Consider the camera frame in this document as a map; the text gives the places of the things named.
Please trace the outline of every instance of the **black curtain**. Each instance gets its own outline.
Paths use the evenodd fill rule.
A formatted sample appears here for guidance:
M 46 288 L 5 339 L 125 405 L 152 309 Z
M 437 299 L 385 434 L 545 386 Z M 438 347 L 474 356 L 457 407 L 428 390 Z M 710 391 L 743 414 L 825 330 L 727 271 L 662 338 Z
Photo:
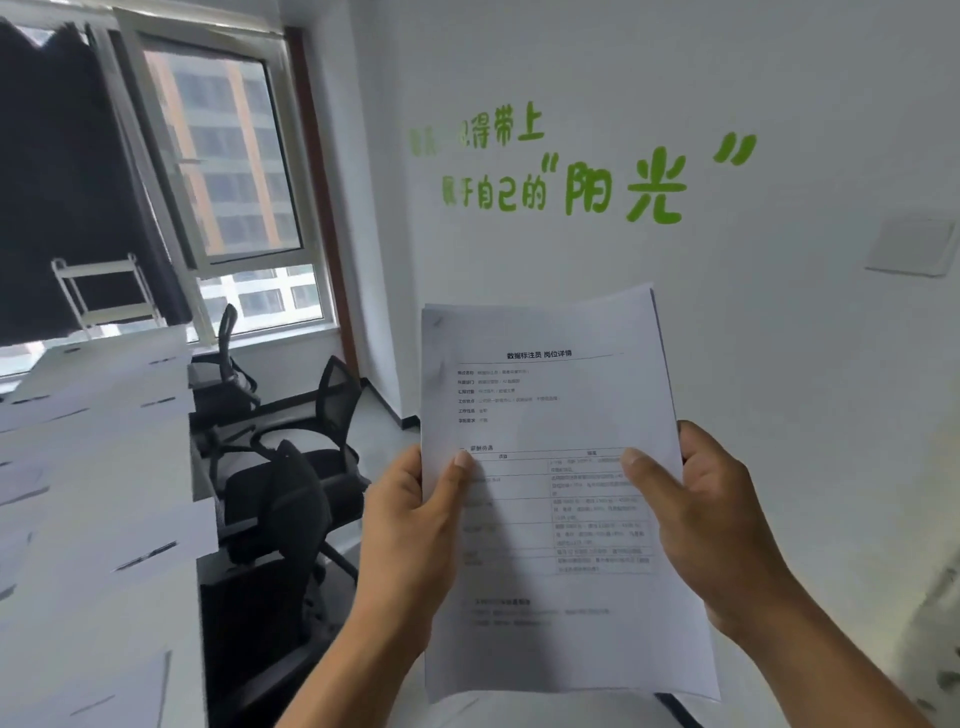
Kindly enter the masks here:
M 66 25 L 36 47 L 0 19 L 0 346 L 77 329 L 50 268 L 133 253 L 167 324 L 191 320 L 125 154 L 93 50 Z M 79 279 L 90 308 L 142 300 L 130 274 Z

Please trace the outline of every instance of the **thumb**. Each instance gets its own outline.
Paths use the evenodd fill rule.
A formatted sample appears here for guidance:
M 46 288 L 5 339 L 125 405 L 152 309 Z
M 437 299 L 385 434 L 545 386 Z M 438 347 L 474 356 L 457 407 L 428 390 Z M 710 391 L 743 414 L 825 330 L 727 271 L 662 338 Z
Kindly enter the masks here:
M 659 521 L 675 513 L 686 497 L 683 486 L 650 455 L 626 448 L 620 455 L 623 474 L 634 484 Z
M 466 450 L 460 450 L 441 474 L 437 481 L 437 488 L 425 507 L 438 513 L 459 516 L 461 508 L 464 507 L 464 500 L 467 499 L 472 472 L 473 458 Z

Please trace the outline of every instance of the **person's left thumb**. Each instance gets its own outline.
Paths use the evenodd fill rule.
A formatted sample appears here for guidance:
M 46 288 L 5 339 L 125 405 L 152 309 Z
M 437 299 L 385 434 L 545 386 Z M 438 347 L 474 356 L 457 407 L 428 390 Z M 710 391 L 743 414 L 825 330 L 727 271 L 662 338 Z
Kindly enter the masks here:
M 425 507 L 439 513 L 459 516 L 464 500 L 467 499 L 472 473 L 473 458 L 466 450 L 460 450 L 441 474 L 437 488 Z

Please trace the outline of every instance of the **finger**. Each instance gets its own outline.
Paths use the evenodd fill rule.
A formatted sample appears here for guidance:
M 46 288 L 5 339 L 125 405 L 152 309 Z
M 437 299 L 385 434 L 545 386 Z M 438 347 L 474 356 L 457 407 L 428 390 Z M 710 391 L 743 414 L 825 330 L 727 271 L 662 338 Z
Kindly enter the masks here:
M 441 474 L 437 488 L 426 507 L 435 509 L 438 513 L 459 516 L 464 500 L 467 499 L 472 472 L 473 458 L 466 450 L 460 450 Z
M 677 425 L 680 430 L 680 455 L 683 456 L 684 461 L 700 452 L 727 454 L 723 446 L 699 425 L 690 420 L 680 420 Z
M 658 519 L 671 515 L 683 505 L 687 495 L 683 487 L 650 455 L 636 448 L 626 448 L 620 456 L 620 465 L 623 474 L 643 494 Z
M 416 508 L 423 503 L 420 469 L 420 446 L 412 445 L 394 459 L 373 487 L 383 487 L 391 495 L 402 497 L 405 505 Z

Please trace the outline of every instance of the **chair backrest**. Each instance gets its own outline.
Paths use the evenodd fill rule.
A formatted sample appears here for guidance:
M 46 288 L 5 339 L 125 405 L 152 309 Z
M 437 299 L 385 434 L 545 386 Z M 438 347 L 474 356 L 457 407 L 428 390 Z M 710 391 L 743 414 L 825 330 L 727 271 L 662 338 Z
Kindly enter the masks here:
M 230 361 L 230 336 L 233 335 L 233 327 L 236 323 L 237 309 L 232 303 L 228 303 L 224 309 L 224 315 L 220 318 L 220 331 L 217 333 L 217 346 L 220 348 L 220 359 L 217 363 L 220 365 L 222 381 L 233 381 L 236 377 L 233 362 Z
M 259 523 L 272 546 L 296 568 L 304 588 L 333 519 L 320 479 L 289 440 L 276 449 Z
M 323 434 L 340 449 L 347 446 L 350 421 L 362 393 L 360 381 L 347 365 L 331 356 L 317 389 L 317 422 Z

